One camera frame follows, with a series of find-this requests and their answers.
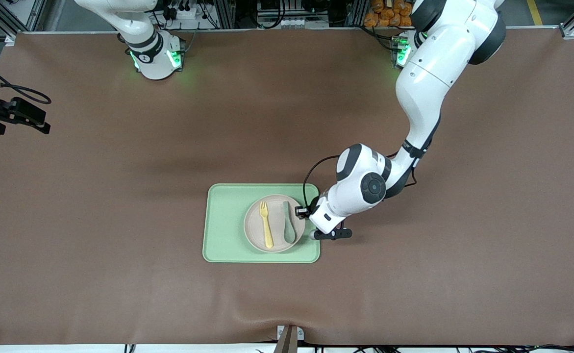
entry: green led light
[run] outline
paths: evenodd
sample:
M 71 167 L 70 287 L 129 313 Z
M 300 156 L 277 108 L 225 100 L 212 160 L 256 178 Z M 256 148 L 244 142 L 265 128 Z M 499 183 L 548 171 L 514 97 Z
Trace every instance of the green led light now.
M 136 62 L 136 57 L 134 57 L 134 53 L 130 51 L 130 56 L 132 56 L 132 61 L 134 62 L 134 67 L 139 70 L 139 63 Z
M 168 50 L 167 56 L 170 58 L 171 65 L 173 65 L 173 67 L 180 66 L 180 54 L 176 53 L 175 51 L 172 53 L 171 51 Z
M 411 52 L 411 46 L 409 44 L 406 44 L 404 49 L 399 51 L 398 60 L 396 61 L 396 63 L 400 66 L 405 66 L 406 60 L 408 59 L 408 55 L 410 52 Z

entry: plate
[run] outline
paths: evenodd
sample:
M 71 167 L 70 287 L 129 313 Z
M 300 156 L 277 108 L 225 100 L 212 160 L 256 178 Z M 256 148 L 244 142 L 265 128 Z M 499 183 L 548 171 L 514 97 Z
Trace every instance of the plate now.
M 261 201 L 265 201 L 267 203 L 269 230 L 272 232 L 272 239 L 274 240 L 274 247 L 271 249 L 265 247 L 263 218 L 260 217 L 260 213 L 258 212 L 258 205 Z M 284 201 L 289 202 L 289 218 L 291 219 L 291 224 L 293 224 L 293 228 L 296 231 L 296 240 L 291 244 L 287 243 L 284 238 L 286 221 L 284 210 L 282 208 L 282 203 Z M 246 219 L 244 221 L 244 231 L 250 244 L 254 246 L 254 248 L 265 252 L 281 252 L 295 245 L 304 234 L 304 228 L 306 226 L 306 221 L 304 219 L 296 217 L 296 206 L 300 206 L 300 204 L 286 195 L 270 195 L 254 202 L 246 213 Z

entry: fork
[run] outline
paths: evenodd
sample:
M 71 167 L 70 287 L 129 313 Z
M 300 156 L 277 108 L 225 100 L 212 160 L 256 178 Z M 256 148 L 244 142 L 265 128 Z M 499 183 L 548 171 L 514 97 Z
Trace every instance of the fork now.
M 272 239 L 272 231 L 269 230 L 269 210 L 267 210 L 267 203 L 265 201 L 261 201 L 258 204 L 258 212 L 260 213 L 260 217 L 263 219 L 263 231 L 265 233 L 265 247 L 271 249 L 274 247 L 274 240 Z

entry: brown table mat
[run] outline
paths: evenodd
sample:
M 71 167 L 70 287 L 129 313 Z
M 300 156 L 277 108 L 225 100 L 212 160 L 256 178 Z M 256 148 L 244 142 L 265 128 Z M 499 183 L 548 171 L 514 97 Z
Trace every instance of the brown table mat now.
M 123 51 L 23 34 L 2 53 L 54 103 L 49 136 L 0 136 L 0 344 L 254 342 L 285 323 L 318 344 L 574 344 L 574 41 L 508 31 L 448 94 L 419 184 L 303 265 L 206 263 L 206 192 L 301 182 L 352 143 L 396 151 L 388 53 L 360 31 L 201 33 L 150 82 Z

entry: white robotic arm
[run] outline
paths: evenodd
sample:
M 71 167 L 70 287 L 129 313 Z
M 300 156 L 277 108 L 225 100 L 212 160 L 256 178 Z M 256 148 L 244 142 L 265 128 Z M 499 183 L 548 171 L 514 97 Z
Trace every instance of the white robotic arm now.
M 134 65 L 152 80 L 166 78 L 182 68 L 183 42 L 167 31 L 156 30 L 145 11 L 157 0 L 75 0 L 110 23 L 130 47 Z
M 318 230 L 314 239 L 349 237 L 336 229 L 346 217 L 368 210 L 405 187 L 428 149 L 446 93 L 468 63 L 493 55 L 504 40 L 504 23 L 495 6 L 502 0 L 418 0 L 411 15 L 419 48 L 412 50 L 396 82 L 399 103 L 410 122 L 409 134 L 393 159 L 357 144 L 344 150 L 337 183 L 304 212 Z

